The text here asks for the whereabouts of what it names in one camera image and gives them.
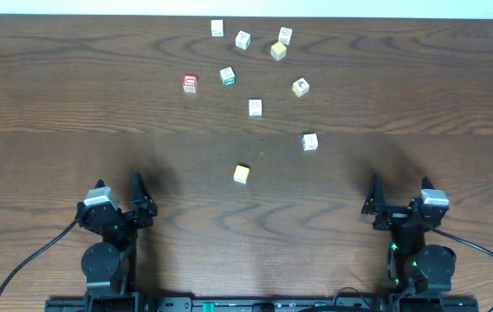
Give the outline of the white block blue edge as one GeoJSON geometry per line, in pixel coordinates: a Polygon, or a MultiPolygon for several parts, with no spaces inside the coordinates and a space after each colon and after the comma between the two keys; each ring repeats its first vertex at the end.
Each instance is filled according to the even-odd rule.
{"type": "Polygon", "coordinates": [[[305,133],[302,136],[302,149],[304,151],[316,150],[318,146],[319,142],[316,133],[305,133]]]}

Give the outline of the acorn picture wooden block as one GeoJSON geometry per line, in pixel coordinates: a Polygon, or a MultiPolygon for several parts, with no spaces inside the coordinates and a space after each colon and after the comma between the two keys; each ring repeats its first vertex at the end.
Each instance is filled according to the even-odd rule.
{"type": "Polygon", "coordinates": [[[304,78],[300,78],[292,84],[292,91],[297,97],[304,96],[309,91],[309,88],[310,85],[304,78]]]}

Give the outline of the white block red bug drawing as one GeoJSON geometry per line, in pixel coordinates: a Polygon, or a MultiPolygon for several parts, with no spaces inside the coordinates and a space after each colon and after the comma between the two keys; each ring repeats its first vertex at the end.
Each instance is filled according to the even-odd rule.
{"type": "Polygon", "coordinates": [[[249,116],[257,117],[263,114],[263,101],[261,99],[249,100],[249,116]]]}

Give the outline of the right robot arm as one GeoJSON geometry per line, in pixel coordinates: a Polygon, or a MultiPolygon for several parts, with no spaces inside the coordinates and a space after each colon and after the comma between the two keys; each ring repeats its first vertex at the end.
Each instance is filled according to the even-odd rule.
{"type": "Polygon", "coordinates": [[[420,194],[409,204],[389,205],[381,177],[373,176],[361,212],[375,216],[375,230],[391,233],[388,276],[401,289],[409,289],[414,295],[451,290],[456,254],[445,246],[425,242],[425,233],[441,225],[449,203],[444,191],[434,188],[428,178],[423,178],[420,194]]]}

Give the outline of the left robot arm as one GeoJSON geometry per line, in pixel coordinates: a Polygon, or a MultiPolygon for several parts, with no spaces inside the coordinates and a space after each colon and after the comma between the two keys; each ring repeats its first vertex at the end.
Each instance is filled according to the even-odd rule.
{"type": "Polygon", "coordinates": [[[101,236],[81,259],[88,294],[94,298],[123,297],[136,287],[138,230],[151,227],[158,214],[139,172],[133,175],[130,202],[135,209],[123,212],[113,189],[100,179],[76,206],[78,225],[101,236]]]}

